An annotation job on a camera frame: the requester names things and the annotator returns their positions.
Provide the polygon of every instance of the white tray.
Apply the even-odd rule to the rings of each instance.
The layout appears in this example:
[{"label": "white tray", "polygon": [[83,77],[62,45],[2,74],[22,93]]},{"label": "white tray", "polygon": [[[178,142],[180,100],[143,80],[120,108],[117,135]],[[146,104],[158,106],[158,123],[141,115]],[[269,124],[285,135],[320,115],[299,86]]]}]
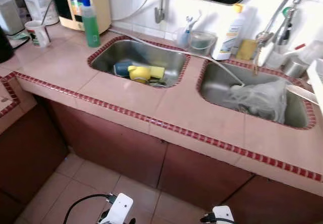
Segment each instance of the white tray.
[{"label": "white tray", "polygon": [[323,115],[323,59],[315,60],[308,67],[307,74]]}]

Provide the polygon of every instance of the cabinet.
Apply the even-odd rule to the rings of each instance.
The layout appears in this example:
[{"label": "cabinet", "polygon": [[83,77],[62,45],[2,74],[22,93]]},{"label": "cabinet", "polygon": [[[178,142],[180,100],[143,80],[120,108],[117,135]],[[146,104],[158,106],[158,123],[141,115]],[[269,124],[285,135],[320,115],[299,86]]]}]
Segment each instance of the cabinet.
[{"label": "cabinet", "polygon": [[0,192],[0,220],[2,224],[12,224],[23,208],[22,204]]},{"label": "cabinet", "polygon": [[169,144],[158,187],[211,211],[250,178],[245,170]]},{"label": "cabinet", "polygon": [[323,220],[323,198],[256,176],[226,203],[237,223],[313,224]]},{"label": "cabinet", "polygon": [[78,156],[157,187],[167,143],[53,101],[49,105]]},{"label": "cabinet", "polygon": [[66,155],[58,130],[37,105],[0,135],[0,189],[27,204]]}]

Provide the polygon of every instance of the green dish soap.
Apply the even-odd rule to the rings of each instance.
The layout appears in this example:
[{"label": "green dish soap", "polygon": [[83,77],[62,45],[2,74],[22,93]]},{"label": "green dish soap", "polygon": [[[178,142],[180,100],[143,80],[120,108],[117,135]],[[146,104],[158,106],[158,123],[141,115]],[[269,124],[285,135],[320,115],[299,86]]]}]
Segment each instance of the green dish soap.
[{"label": "green dish soap", "polygon": [[89,47],[98,47],[101,45],[99,29],[97,26],[95,9],[91,6],[90,0],[83,0],[81,10],[87,45]]}]

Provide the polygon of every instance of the stainless steel sink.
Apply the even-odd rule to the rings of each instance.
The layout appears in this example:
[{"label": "stainless steel sink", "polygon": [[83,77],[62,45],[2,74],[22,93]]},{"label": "stainless steel sink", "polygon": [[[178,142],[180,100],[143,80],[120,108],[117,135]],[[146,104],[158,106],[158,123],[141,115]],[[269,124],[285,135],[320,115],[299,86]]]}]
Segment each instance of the stainless steel sink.
[{"label": "stainless steel sink", "polygon": [[[246,85],[273,82],[280,78],[279,76],[262,72],[259,72],[257,76],[253,76],[253,73],[247,68],[225,63],[224,66]],[[214,63],[209,63],[206,66],[199,93],[210,103],[234,109],[233,105],[224,101],[224,99],[229,95],[231,86],[237,84],[239,82],[232,78],[225,70]],[[284,125],[295,128],[303,128],[308,125],[308,117],[303,100],[290,92],[287,92],[287,108],[285,111]]]},{"label": "stainless steel sink", "polygon": [[114,74],[114,64],[132,61],[135,66],[157,66],[165,68],[164,87],[172,87],[180,80],[186,56],[158,49],[134,40],[118,40],[93,60],[94,69]]}]

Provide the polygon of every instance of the double sink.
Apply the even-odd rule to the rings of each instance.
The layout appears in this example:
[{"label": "double sink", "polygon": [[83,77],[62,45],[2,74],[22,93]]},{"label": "double sink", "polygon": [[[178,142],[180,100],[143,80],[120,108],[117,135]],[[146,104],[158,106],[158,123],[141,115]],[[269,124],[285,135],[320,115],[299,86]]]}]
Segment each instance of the double sink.
[{"label": "double sink", "polygon": [[[90,66],[96,70],[114,75],[114,64],[123,61],[132,61],[136,66],[157,66],[165,68],[165,88],[177,85],[184,73],[188,62],[187,56],[179,52],[167,51],[137,42],[131,39],[120,39],[112,43],[100,55],[98,55]],[[277,81],[280,76],[259,72],[254,76],[252,72],[244,67],[223,63],[246,85],[256,85]],[[232,106],[224,101],[233,85],[238,82],[224,69],[214,63],[208,63],[199,87],[199,94],[206,101],[226,108]],[[304,101],[287,92],[287,107],[285,111],[284,125],[294,128],[304,128],[308,125],[308,117]]]}]

